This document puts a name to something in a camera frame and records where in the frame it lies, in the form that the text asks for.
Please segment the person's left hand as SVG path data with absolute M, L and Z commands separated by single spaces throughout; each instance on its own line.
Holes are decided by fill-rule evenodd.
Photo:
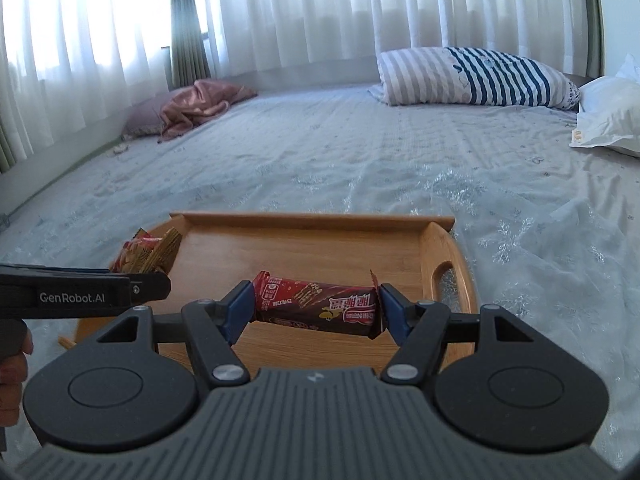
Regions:
M 26 356 L 34 351 L 32 333 L 23 321 L 1 321 L 1 427 L 20 418 L 23 384 L 28 376 Z

